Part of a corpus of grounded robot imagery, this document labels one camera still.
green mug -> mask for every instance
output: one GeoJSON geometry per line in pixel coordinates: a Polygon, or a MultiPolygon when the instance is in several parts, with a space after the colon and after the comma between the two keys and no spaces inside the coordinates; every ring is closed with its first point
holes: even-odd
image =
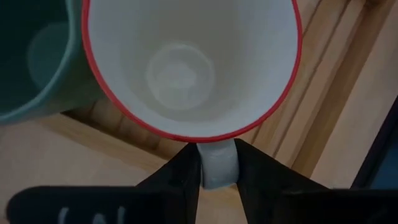
{"type": "Polygon", "coordinates": [[[3,0],[0,5],[0,124],[103,96],[83,50],[81,0],[3,0]]]}

